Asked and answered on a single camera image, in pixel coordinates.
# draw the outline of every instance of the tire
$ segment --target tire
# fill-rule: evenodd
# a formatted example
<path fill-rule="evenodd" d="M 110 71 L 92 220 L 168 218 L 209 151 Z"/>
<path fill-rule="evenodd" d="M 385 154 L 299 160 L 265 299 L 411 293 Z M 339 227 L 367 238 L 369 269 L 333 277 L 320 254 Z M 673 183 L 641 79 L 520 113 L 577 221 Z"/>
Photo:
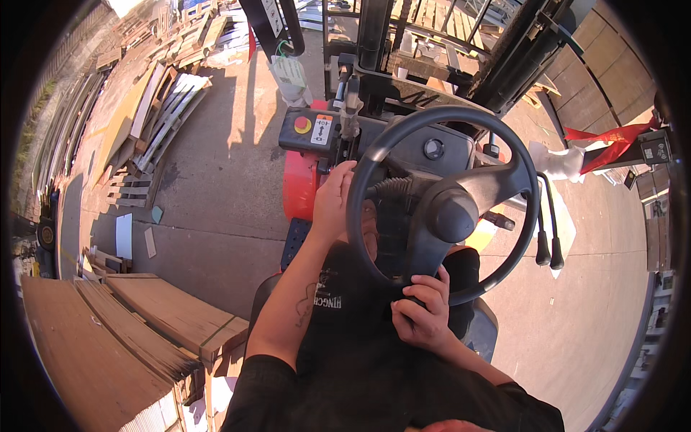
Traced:
<path fill-rule="evenodd" d="M 42 248 L 49 252 L 55 250 L 55 227 L 53 222 L 49 220 L 42 220 L 36 229 L 36 239 Z"/>

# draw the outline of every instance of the man's right hand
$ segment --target man's right hand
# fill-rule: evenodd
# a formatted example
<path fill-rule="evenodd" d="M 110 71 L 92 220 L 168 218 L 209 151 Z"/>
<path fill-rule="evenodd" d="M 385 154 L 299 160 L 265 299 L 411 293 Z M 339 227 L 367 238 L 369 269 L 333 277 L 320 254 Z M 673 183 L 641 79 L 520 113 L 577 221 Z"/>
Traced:
<path fill-rule="evenodd" d="M 403 289 L 404 295 L 414 296 L 425 303 L 427 309 L 407 299 L 391 303 L 392 321 L 398 337 L 437 355 L 441 355 L 445 345 L 455 339 L 448 328 L 449 275 L 443 265 L 439 267 L 439 277 L 441 281 L 416 274 L 410 278 L 414 285 Z"/>

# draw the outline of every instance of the man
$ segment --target man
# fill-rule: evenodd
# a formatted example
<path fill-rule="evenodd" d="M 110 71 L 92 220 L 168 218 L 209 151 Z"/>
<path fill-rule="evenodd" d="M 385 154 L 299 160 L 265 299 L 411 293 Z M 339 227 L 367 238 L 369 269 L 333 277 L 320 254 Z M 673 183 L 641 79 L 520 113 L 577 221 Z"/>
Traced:
<path fill-rule="evenodd" d="M 451 278 L 443 265 L 439 279 L 413 276 L 393 297 L 372 286 L 338 241 L 355 165 L 341 163 L 317 191 L 312 229 L 249 336 L 222 430 L 563 430 L 558 409 L 528 395 L 448 327 Z M 374 207 L 363 212 L 374 260 Z M 444 260 L 449 268 L 479 266 L 477 252 L 455 250 Z M 477 283 L 476 270 L 473 277 Z"/>

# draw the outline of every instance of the steering wheel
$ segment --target steering wheel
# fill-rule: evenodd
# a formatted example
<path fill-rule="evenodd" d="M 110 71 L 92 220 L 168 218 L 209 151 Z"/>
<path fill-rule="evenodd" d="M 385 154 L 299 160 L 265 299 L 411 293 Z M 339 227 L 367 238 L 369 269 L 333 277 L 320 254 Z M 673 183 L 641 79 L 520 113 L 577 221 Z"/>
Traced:
<path fill-rule="evenodd" d="M 422 196 L 410 222 L 404 275 L 389 279 L 370 260 L 362 237 L 361 207 L 368 180 L 391 149 L 406 136 L 430 124 L 447 121 L 475 124 L 494 132 L 508 144 L 513 157 L 505 165 L 468 169 L 432 185 Z M 389 126 L 358 162 L 346 206 L 348 241 L 377 285 L 402 288 L 410 285 L 413 274 L 436 275 L 448 249 L 473 233 L 481 214 L 521 193 L 527 196 L 527 209 L 523 228 L 511 253 L 477 286 L 451 293 L 449 306 L 466 303 L 494 288 L 518 264 L 533 236 L 540 210 L 540 190 L 528 150 L 504 122 L 490 113 L 455 105 L 425 109 Z"/>

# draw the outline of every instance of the footrest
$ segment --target footrest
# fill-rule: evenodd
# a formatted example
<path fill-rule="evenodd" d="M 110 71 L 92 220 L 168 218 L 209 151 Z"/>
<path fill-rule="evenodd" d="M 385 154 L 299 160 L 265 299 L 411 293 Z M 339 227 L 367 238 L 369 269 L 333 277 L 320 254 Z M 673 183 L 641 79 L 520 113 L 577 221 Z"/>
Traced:
<path fill-rule="evenodd" d="M 281 258 L 281 271 L 284 272 L 288 265 L 293 261 L 295 255 L 302 247 L 307 238 L 307 233 L 312 228 L 312 222 L 305 219 L 293 218 L 290 221 L 288 235 L 285 237 L 283 247 L 283 257 Z"/>

